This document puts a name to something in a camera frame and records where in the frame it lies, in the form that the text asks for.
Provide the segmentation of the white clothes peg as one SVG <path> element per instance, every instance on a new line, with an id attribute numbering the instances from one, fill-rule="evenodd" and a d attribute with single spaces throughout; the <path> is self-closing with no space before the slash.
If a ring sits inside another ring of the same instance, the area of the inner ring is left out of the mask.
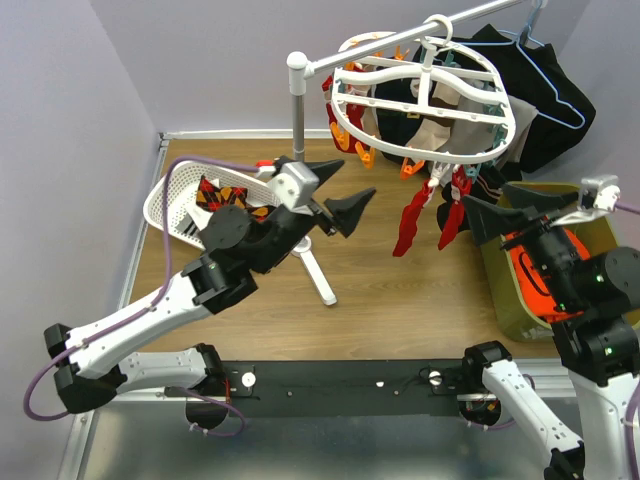
<path id="1" fill-rule="evenodd" d="M 436 188 L 442 182 L 442 178 L 446 175 L 450 169 L 450 164 L 446 162 L 434 162 L 431 171 L 430 178 L 428 180 L 429 188 Z"/>

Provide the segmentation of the black striped sock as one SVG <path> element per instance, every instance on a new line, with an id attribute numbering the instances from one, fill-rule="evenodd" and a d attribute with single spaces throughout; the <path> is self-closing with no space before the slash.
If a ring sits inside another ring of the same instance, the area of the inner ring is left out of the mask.
<path id="1" fill-rule="evenodd" d="M 521 180 L 522 172 L 517 163 L 508 162 L 501 169 L 482 167 L 472 185 L 470 195 L 490 204 L 496 204 L 502 195 L 504 184 Z"/>
<path id="2" fill-rule="evenodd" d="M 445 226 L 450 219 L 456 220 L 458 222 L 459 232 L 469 229 L 464 205 L 460 201 L 445 202 L 440 204 L 437 207 L 436 218 L 441 231 L 445 229 Z"/>

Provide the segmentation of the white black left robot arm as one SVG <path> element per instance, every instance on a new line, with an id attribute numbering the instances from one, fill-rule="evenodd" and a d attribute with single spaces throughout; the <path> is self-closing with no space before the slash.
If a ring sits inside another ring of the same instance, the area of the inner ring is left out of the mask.
<path id="1" fill-rule="evenodd" d="M 218 208 L 199 229 L 201 256 L 179 273 L 167 269 L 159 289 L 90 324 L 47 328 L 49 366 L 66 412 L 84 413 L 119 394 L 154 387 L 224 394 L 226 375 L 214 347 L 159 354 L 143 354 L 141 347 L 243 301 L 257 289 L 254 274 L 269 273 L 314 227 L 349 237 L 376 190 L 323 204 L 313 198 L 343 164 L 278 159 L 266 186 L 279 203 L 267 214 Z"/>

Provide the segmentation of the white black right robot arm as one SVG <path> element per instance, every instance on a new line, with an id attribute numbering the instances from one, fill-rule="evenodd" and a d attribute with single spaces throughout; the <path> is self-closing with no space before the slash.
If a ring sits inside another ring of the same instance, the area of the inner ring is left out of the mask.
<path id="1" fill-rule="evenodd" d="M 631 247 L 582 259 L 565 226 L 618 209 L 614 175 L 584 180 L 577 192 L 553 195 L 513 183 L 508 208 L 463 200 L 473 240 L 498 236 L 522 247 L 564 317 L 553 341 L 574 387 L 581 434 L 568 428 L 523 378 L 499 342 L 466 349 L 460 379 L 487 390 L 536 444 L 546 479 L 636 479 L 639 476 L 639 339 L 625 316 L 639 307 L 639 252 Z"/>

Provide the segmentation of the white round sock hanger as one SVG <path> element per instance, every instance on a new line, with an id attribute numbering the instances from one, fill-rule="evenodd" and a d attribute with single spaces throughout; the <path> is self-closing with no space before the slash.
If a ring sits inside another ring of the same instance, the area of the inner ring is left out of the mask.
<path id="1" fill-rule="evenodd" d="M 373 31 L 345 40 L 338 51 L 347 57 L 333 68 L 325 93 L 329 129 L 336 146 L 357 154 L 372 167 L 376 153 L 401 160 L 409 157 L 452 166 L 492 165 L 516 137 L 516 119 L 497 68 L 481 53 L 453 40 L 452 17 L 434 14 L 426 25 L 442 28 L 443 37 L 415 33 L 409 41 L 421 48 L 421 57 L 407 57 L 403 41 L 392 31 Z M 416 104 L 376 99 L 375 87 L 393 80 L 411 80 Z M 456 110 L 432 107 L 433 83 L 445 84 L 460 95 Z M 449 140 L 438 150 L 421 150 L 383 141 L 376 108 L 454 119 Z"/>

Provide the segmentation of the red black santa sock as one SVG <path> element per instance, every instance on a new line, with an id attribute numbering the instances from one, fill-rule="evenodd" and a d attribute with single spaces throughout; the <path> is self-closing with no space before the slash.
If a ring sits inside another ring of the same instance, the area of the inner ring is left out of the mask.
<path id="1" fill-rule="evenodd" d="M 445 187 L 445 199 L 448 210 L 444 219 L 438 249 L 443 250 L 459 233 L 465 218 L 465 208 L 462 200 L 469 196 L 472 190 L 472 180 L 467 176 L 465 169 L 459 167 L 452 175 L 452 179 Z"/>

